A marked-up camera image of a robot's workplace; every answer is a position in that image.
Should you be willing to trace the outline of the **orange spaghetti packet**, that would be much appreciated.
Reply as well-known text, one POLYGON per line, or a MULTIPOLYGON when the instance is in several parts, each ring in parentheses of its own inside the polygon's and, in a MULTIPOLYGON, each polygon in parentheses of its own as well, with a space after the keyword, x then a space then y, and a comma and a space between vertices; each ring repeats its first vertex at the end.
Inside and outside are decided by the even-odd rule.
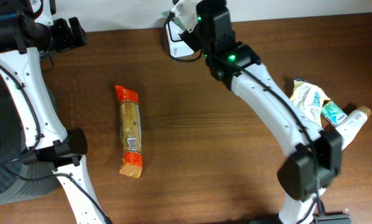
POLYGON ((120 85, 114 86, 119 101, 119 118, 123 163, 119 173, 134 179, 142 174, 142 140, 139 97, 134 90, 120 85))

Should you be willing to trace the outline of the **cream snack bag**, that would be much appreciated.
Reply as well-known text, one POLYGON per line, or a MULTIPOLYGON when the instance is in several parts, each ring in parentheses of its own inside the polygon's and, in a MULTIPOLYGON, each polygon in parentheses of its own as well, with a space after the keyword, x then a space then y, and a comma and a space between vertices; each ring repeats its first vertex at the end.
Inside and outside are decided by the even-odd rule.
POLYGON ((322 126, 321 111, 325 101, 330 98, 317 85, 301 78, 294 79, 294 89, 291 102, 298 110, 315 124, 322 126))

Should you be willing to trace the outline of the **small teal tissue pack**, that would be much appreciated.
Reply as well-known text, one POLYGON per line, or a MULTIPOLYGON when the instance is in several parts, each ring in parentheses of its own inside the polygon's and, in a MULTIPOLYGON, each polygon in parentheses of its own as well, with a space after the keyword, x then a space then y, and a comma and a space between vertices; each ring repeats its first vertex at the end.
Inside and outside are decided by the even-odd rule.
POLYGON ((348 116, 333 101, 328 101, 322 106, 321 115, 333 126, 338 126, 348 116))

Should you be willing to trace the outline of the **white bottle with wooden cap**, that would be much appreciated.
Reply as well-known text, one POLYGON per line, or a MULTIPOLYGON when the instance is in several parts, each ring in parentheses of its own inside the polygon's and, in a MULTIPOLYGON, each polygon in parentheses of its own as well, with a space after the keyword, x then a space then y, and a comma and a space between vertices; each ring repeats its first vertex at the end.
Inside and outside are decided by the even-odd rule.
POLYGON ((359 106, 335 127, 342 137, 342 149, 345 149, 354 140, 371 114, 368 107, 359 106))

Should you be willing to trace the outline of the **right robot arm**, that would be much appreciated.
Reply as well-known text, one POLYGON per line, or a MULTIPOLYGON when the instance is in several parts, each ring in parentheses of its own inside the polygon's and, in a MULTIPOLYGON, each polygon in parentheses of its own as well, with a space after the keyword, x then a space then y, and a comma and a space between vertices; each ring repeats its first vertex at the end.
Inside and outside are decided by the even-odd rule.
POLYGON ((252 108, 286 156, 277 173, 286 198, 273 222, 350 223, 347 214, 326 214, 320 199, 340 173, 340 133, 304 116, 256 52, 236 40, 225 1, 176 1, 172 11, 185 27, 181 39, 204 54, 212 76, 252 108))

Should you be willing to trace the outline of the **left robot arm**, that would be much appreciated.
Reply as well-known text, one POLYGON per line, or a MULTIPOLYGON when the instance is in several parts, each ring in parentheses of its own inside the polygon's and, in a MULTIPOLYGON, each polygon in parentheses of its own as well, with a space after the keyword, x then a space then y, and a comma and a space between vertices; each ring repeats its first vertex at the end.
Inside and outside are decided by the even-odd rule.
POLYGON ((24 165, 45 164, 62 185, 78 223, 109 223, 91 184, 85 133, 66 129, 45 85, 40 60, 87 42, 76 17, 53 19, 54 1, 0 1, 0 76, 19 115, 24 165))

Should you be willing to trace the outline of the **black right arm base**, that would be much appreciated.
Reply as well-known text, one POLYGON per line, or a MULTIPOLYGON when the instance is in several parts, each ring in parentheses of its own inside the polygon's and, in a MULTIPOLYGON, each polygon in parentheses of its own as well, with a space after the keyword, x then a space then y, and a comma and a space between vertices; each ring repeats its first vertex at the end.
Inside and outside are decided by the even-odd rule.
MULTIPOLYGON (((263 220, 251 220, 246 222, 247 224, 281 224, 280 219, 277 216, 266 218, 263 220)), ((347 213, 332 213, 327 214, 324 217, 313 215, 313 224, 352 224, 350 215, 347 213)))

